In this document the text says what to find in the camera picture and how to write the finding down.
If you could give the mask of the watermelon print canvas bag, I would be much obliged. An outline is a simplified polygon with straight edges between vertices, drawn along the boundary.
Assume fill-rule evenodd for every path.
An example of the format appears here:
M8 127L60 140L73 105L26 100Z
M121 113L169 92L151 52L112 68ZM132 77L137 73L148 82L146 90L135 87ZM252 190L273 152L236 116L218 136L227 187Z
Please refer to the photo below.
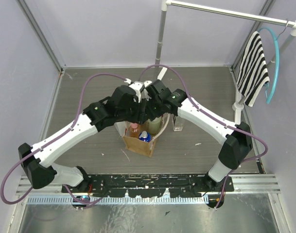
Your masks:
M163 114L153 121L147 120L136 128L130 122L118 122L114 126L122 137L125 148L140 155L151 157L158 138L165 131L170 114Z

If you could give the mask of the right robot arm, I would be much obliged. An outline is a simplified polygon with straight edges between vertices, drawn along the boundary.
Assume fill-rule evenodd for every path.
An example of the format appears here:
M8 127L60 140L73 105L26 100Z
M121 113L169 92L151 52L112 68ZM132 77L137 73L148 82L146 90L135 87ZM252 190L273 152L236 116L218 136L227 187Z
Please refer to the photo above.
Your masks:
M161 80L145 81L148 96L146 113L154 119L164 113L190 121L209 133L221 146L217 161L206 173L205 184L210 191L217 191L226 175L236 170L252 150L250 127L228 121L199 104L186 91L171 91Z

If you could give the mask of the blue orange pump bottle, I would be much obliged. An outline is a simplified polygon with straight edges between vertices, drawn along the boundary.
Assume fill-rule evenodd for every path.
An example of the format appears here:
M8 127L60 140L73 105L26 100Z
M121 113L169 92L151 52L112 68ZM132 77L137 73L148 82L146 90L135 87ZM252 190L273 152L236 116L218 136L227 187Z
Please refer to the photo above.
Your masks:
M139 140L143 142L150 142L151 141L151 135L147 131L142 131L139 135Z

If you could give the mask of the pale green bottle cream cap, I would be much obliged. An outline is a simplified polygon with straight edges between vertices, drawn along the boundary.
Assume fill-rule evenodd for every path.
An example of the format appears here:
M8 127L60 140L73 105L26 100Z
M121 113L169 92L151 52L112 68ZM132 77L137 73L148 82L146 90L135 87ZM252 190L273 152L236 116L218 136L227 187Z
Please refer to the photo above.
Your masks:
M150 134L157 134L160 125L161 125L162 117L157 117L154 120L147 120L147 130Z

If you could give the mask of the clear bottle dark cap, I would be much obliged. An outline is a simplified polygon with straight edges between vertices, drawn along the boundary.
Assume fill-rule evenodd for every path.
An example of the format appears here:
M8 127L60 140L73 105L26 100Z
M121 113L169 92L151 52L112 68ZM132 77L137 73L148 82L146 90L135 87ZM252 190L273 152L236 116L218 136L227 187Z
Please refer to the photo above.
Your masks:
M173 131L181 132L184 127L185 120L179 116L173 115Z

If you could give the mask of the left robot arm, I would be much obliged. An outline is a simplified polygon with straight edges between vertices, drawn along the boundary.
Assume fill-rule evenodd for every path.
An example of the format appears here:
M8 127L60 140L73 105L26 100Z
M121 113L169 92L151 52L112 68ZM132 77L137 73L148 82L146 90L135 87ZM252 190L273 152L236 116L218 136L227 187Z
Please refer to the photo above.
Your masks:
M117 87L110 97L90 104L69 125L45 140L22 144L18 148L22 167L33 189L41 189L51 183L65 184L78 192L88 190L90 177L80 166L67 167L55 163L63 153L117 122L138 120L141 92L144 84L134 82Z

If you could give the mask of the amber bottle pink cap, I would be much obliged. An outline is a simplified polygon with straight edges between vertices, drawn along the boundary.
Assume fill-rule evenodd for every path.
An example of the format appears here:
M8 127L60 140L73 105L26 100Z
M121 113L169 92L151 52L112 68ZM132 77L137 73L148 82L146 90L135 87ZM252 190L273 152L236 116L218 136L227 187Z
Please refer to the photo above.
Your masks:
M129 136L133 138L138 138L139 135L140 135L140 124L130 123Z

